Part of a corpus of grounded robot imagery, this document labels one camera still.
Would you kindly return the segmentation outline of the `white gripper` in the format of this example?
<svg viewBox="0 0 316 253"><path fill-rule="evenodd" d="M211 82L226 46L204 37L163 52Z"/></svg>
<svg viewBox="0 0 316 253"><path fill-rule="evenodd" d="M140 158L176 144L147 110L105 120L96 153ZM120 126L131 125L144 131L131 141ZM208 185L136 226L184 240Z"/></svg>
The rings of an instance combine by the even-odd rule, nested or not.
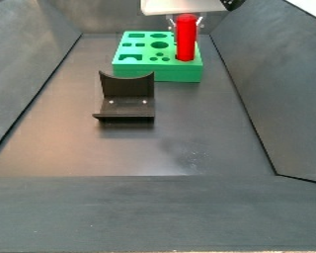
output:
<svg viewBox="0 0 316 253"><path fill-rule="evenodd" d="M168 30L175 32L175 21L171 14L200 13L196 27L203 28L206 14L202 12L226 11L220 0L141 0L141 11L145 16L166 15Z"/></svg>

